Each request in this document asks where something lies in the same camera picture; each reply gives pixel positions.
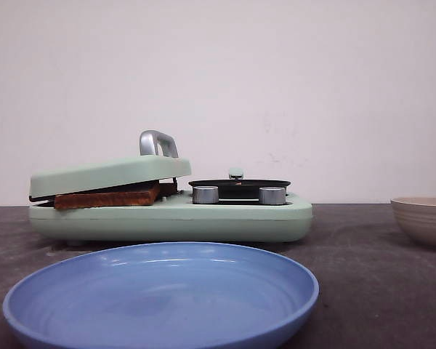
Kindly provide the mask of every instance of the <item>metal handle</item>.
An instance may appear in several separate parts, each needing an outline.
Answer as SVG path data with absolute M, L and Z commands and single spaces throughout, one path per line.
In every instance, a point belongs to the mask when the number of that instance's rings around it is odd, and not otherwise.
M 162 132 L 149 129 L 144 131 L 139 138 L 140 155 L 158 155 L 158 145 L 161 146 L 164 156 L 177 158 L 176 143 L 173 137 Z

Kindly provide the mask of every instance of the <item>beige bowl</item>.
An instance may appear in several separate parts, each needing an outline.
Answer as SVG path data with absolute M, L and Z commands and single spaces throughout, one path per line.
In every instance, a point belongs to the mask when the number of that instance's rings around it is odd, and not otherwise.
M 436 198 L 394 198 L 394 215 L 413 240 L 436 246 Z

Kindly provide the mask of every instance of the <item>plastic plate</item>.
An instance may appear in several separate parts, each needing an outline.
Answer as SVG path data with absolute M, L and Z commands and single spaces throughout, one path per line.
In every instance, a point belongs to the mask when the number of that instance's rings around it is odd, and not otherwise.
M 16 284 L 5 318 L 28 348 L 276 348 L 318 297 L 289 258 L 215 243 L 93 252 Z

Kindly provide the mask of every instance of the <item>knob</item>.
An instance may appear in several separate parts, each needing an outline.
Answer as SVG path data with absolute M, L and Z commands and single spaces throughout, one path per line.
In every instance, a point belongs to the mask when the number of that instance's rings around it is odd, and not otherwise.
M 193 204 L 215 204 L 218 201 L 218 187 L 215 185 L 198 186 L 192 190 Z
M 260 188 L 259 203 L 261 205 L 284 205 L 286 203 L 286 189 L 277 187 Z
M 231 167 L 229 176 L 230 180 L 242 180 L 244 178 L 244 171 L 239 167 Z

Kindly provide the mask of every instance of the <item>gray table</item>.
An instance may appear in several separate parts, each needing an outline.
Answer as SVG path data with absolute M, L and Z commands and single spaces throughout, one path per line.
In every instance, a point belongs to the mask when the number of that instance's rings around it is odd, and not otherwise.
M 8 289 L 29 273 L 120 243 L 67 247 L 34 233 L 27 208 L 0 208 L 0 348 L 21 348 L 1 314 Z M 302 241 L 247 244 L 307 266 L 320 296 L 282 348 L 436 348 L 436 250 L 400 232 L 389 205 L 315 205 Z

